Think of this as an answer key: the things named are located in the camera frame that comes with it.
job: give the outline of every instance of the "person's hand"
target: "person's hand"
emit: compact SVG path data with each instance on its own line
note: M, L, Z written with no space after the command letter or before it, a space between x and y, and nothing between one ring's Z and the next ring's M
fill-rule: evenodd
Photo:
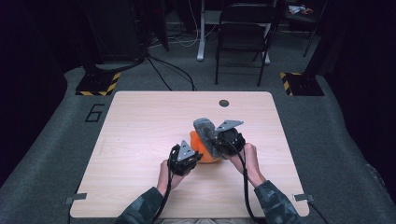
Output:
M253 185L254 188L256 188L265 181L265 177L260 171L259 161L257 160L257 149L250 143L246 143L243 150L241 150L239 154L241 155L242 159L246 160L245 163L248 181L251 183L251 185ZM224 155L224 157L230 160L230 162L241 174L244 172L244 167L238 155L233 155L231 157Z
M157 184L157 190L161 193L162 196L165 195L166 187L168 186L168 169L168 160L165 160L161 163L161 171L160 176L158 177ZM171 189L175 189L186 175L174 175L172 178Z

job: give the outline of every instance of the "table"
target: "table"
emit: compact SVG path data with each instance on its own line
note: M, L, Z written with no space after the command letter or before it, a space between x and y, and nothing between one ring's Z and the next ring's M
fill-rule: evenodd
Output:
M219 24L220 11L205 10L205 0L201 0L201 36L198 47L197 61L201 62L205 57L205 25L206 24ZM270 30L270 25L265 25L264 35ZM269 64L270 56L267 53L265 57L265 64Z
M220 100L229 105L222 107ZM304 193L272 95L263 91L119 91L93 149L72 217L117 217L134 199L157 185L160 163L181 140L190 142L192 123L210 119L215 126L226 119L258 149L261 170L307 216ZM249 186L253 214L263 212ZM243 177L229 161L198 164L171 191L161 218L248 217Z

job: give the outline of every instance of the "orange block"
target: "orange block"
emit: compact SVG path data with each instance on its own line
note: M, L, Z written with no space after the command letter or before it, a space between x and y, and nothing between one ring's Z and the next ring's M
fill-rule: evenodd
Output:
M190 147L194 151L198 151L200 154L203 154L203 156L199 162L210 163L210 162L215 162L215 161L220 160L220 158L213 158L210 155L210 153L207 151L204 143L201 141L201 138L199 137L199 135L196 131L191 131L190 137L191 137Z

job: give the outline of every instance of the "camouflage sleeve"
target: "camouflage sleeve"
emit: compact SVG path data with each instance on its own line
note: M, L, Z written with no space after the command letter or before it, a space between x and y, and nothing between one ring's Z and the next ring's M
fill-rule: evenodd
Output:
M271 181L266 180L254 189L268 223L305 223L288 197Z
M151 224L162 201L163 196L153 187L134 200L134 202L132 202L117 218L116 224Z

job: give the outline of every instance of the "person's left hand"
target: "person's left hand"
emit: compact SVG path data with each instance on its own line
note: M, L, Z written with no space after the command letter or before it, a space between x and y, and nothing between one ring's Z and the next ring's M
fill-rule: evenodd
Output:
M166 192L166 187L168 185L168 160L164 160L161 163L161 171L160 171L160 176L158 177L158 184L157 184L157 190L161 193L161 195L165 195ZM174 175L172 178L172 184L171 184L171 190L175 189L178 184L184 179L186 175L188 175L190 172L186 173L185 175Z

